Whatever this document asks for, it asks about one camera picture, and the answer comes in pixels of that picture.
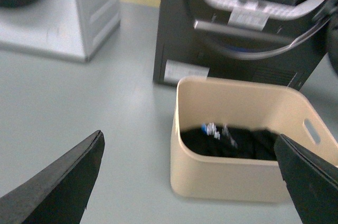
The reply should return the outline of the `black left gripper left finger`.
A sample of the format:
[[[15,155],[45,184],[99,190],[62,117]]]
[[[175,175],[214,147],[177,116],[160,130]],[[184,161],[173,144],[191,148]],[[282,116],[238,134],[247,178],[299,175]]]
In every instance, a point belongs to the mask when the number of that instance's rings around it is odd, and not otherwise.
[[[80,223],[104,149],[104,134],[97,130],[2,196],[1,223]]]

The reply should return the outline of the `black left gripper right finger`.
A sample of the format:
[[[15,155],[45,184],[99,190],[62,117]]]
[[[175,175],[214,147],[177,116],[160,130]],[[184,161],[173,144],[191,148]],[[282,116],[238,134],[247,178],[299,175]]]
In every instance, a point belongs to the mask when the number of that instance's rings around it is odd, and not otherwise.
[[[274,151],[302,223],[337,223],[337,167],[284,134]]]

